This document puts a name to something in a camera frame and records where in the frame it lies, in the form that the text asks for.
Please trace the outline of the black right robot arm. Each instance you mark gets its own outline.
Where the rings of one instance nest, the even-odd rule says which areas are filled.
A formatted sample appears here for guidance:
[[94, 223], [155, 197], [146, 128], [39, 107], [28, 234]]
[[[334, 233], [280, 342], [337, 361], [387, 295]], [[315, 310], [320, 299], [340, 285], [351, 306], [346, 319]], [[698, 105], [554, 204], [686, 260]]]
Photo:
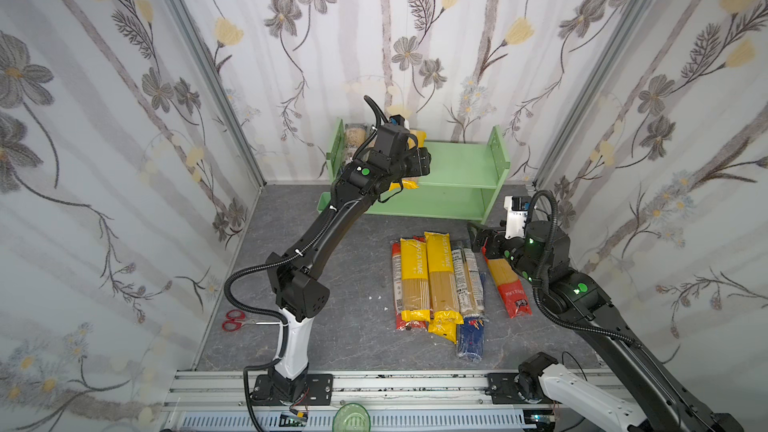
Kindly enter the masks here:
[[628, 403], [539, 352], [522, 362], [510, 391], [521, 401], [549, 400], [604, 431], [740, 431], [731, 414], [715, 412], [682, 385], [629, 328], [608, 293], [570, 263], [570, 238], [547, 190], [511, 200], [522, 232], [467, 225], [471, 247], [501, 259], [532, 288], [541, 314], [575, 332], [604, 361], [633, 398]]

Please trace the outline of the yellow spaghetti bag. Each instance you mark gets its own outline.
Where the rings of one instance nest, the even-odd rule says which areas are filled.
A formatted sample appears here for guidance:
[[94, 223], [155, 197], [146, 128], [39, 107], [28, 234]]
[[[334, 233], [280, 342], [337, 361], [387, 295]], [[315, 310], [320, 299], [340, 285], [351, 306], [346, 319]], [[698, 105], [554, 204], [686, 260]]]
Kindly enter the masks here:
[[431, 155], [425, 147], [427, 134], [422, 130], [410, 130], [403, 135], [404, 142], [391, 156], [389, 167], [391, 181], [388, 192], [415, 190], [419, 180], [430, 173]]
[[431, 302], [426, 243], [419, 239], [401, 239], [401, 283], [404, 321], [429, 322]]
[[464, 323], [456, 290], [450, 235], [424, 234], [427, 248], [431, 320], [428, 332], [457, 343], [457, 327]]

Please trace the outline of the red spaghetti bag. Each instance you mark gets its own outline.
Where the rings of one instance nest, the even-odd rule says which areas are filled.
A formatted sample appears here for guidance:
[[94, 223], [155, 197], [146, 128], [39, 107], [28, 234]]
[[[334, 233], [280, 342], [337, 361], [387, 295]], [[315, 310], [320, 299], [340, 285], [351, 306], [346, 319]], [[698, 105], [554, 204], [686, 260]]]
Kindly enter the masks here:
[[489, 257], [484, 257], [484, 260], [508, 316], [531, 315], [532, 309], [522, 282], [507, 260]]

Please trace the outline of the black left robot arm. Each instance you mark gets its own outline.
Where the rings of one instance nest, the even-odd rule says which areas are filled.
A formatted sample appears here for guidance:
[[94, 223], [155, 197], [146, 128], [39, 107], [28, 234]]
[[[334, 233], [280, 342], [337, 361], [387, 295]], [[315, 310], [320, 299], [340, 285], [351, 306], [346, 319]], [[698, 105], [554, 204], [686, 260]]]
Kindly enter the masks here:
[[[332, 182], [330, 200], [319, 216], [285, 253], [233, 272], [223, 286], [225, 298], [235, 308], [279, 320], [275, 358], [265, 365], [247, 366], [243, 374], [264, 370], [270, 396], [283, 403], [297, 403], [308, 393], [312, 323], [330, 297], [330, 290], [319, 279], [332, 253], [373, 204], [385, 203], [404, 191], [406, 178], [430, 173], [431, 155], [405, 126], [405, 119], [387, 117], [369, 96], [364, 101], [374, 114], [372, 132]], [[238, 280], [262, 271], [275, 294], [276, 311], [247, 305], [235, 297]]]

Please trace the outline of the blue clear spaghetti bag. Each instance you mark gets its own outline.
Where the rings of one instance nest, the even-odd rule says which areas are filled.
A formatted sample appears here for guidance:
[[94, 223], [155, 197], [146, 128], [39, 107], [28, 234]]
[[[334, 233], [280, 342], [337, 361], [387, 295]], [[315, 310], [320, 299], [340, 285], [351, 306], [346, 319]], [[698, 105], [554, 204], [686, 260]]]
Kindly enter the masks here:
[[366, 124], [350, 123], [344, 126], [344, 164], [353, 160], [355, 152], [360, 148], [367, 137], [368, 126]]

